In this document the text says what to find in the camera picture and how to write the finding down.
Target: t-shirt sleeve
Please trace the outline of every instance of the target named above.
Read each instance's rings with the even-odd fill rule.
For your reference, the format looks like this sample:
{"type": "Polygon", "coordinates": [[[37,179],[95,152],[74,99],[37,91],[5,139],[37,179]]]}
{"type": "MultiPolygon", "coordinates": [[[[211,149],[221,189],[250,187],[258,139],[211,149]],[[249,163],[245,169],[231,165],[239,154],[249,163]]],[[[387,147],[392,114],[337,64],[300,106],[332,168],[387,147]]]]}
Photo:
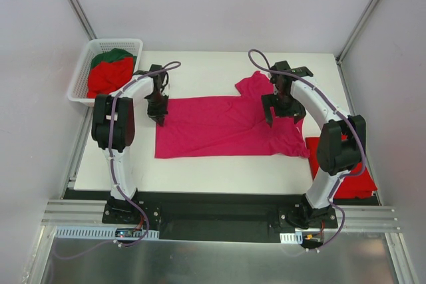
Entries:
{"type": "Polygon", "coordinates": [[[260,71],[256,71],[252,76],[242,79],[235,87],[241,96],[253,99],[260,99],[262,95],[274,92],[274,86],[269,82],[267,76],[260,71]]]}

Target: clothing pile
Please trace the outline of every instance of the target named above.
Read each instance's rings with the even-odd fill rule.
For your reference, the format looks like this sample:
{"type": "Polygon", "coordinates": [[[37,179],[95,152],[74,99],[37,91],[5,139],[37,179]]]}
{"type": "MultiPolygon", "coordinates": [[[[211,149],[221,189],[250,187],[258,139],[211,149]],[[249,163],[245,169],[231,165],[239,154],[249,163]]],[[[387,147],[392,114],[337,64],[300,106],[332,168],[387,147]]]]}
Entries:
{"type": "Polygon", "coordinates": [[[132,78],[135,62],[136,57],[123,49],[114,48],[97,55],[87,79],[87,98],[109,94],[124,86],[132,78]]]}

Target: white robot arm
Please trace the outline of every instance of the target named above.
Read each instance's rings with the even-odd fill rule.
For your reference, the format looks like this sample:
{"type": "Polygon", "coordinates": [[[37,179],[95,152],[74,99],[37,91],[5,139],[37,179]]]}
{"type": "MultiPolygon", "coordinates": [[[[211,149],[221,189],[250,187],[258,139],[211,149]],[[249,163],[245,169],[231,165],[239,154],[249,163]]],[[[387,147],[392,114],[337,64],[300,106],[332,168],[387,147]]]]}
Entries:
{"type": "Polygon", "coordinates": [[[306,67],[291,69],[286,61],[268,69],[251,62],[263,71],[268,71],[274,93],[262,96],[266,121],[272,125],[271,108],[279,117],[292,117],[294,122],[306,115],[312,115],[321,128],[317,150],[319,170],[311,188],[302,196],[297,209],[288,212],[286,221],[294,226],[307,229],[330,214],[334,194],[349,171],[358,163],[365,166],[365,120],[362,116],[350,116],[332,103],[315,85],[312,72],[306,67]]]}
{"type": "Polygon", "coordinates": [[[168,97],[162,93],[168,82],[167,71],[180,66],[173,62],[164,68],[152,65],[111,94],[98,94],[93,108],[92,138],[98,142],[108,163],[110,198],[105,206],[104,223],[138,223],[141,209],[136,205],[137,188],[130,165],[130,145],[134,138],[134,106],[148,100],[148,116],[163,125],[168,97]]]}

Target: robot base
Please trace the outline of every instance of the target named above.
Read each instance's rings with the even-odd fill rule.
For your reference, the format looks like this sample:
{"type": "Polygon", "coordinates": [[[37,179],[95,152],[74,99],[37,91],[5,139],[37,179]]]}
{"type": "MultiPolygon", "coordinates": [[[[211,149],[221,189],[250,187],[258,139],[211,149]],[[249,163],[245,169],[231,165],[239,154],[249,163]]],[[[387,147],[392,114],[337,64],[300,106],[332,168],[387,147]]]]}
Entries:
{"type": "Polygon", "coordinates": [[[325,223],[325,228],[337,228],[337,219],[335,210],[328,206],[321,209],[313,209],[306,199],[306,195],[302,196],[299,206],[294,207],[287,212],[280,212],[280,216],[285,217],[285,222],[300,229],[321,228],[321,223],[325,223]]]}
{"type": "MultiPolygon", "coordinates": [[[[132,198],[134,203],[139,203],[138,192],[132,198]]],[[[139,211],[126,200],[117,200],[110,196],[105,204],[102,223],[105,224],[135,224],[140,222],[139,211]]]]}

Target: green cloth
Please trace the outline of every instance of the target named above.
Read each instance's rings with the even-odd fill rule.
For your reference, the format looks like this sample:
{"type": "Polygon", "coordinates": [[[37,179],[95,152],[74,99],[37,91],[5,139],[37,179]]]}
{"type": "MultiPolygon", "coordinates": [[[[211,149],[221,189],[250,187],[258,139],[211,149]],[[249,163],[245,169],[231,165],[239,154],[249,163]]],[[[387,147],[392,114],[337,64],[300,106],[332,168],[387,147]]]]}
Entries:
{"type": "Polygon", "coordinates": [[[106,53],[100,53],[92,59],[91,70],[99,65],[101,62],[113,63],[115,61],[123,60],[126,57],[133,57],[133,65],[136,63],[136,56],[132,55],[124,49],[114,48],[106,53]]]}

